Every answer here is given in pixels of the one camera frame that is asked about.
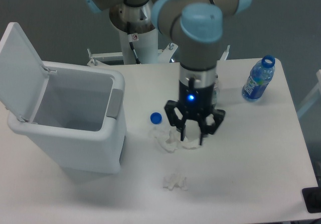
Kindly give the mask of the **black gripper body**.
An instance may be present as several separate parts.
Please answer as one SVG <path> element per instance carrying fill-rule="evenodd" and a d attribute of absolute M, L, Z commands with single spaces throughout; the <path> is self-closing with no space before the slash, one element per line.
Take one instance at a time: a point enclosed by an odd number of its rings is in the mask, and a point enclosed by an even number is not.
<path fill-rule="evenodd" d="M 179 82 L 179 100 L 177 108 L 186 120 L 205 120 L 213 109 L 214 84 L 204 88 L 189 89 Z"/>

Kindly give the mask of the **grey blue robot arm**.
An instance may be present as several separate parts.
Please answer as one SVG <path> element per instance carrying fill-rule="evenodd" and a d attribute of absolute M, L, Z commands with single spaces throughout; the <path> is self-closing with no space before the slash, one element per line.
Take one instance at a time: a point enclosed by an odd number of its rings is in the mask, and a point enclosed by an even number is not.
<path fill-rule="evenodd" d="M 185 138 L 186 121 L 196 121 L 200 135 L 212 135 L 225 112 L 216 109 L 213 91 L 223 18 L 247 9 L 252 0 L 86 0 L 94 12 L 109 10 L 119 32 L 125 64 L 154 63 L 157 35 L 180 50 L 178 101 L 165 111 L 171 126 Z"/>

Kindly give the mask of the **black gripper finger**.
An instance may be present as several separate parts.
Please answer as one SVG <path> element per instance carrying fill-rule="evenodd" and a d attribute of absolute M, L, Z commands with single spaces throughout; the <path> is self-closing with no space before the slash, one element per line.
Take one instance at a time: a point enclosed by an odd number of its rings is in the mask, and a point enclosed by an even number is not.
<path fill-rule="evenodd" d="M 178 115 L 175 112 L 175 109 L 178 109 L 182 114 L 182 118 L 179 119 Z M 176 127 L 177 131 L 180 132 L 180 140 L 183 141 L 186 136 L 186 120 L 187 114 L 186 109 L 180 101 L 168 100 L 165 104 L 165 112 L 168 117 L 169 123 L 172 127 Z"/>
<path fill-rule="evenodd" d="M 207 124 L 206 116 L 198 114 L 198 124 L 200 127 L 200 140 L 199 145 L 203 144 L 203 138 L 205 135 L 213 135 L 220 124 L 223 122 L 225 117 L 225 111 L 222 109 L 213 109 L 210 113 L 212 115 L 213 122 L 211 124 Z"/>

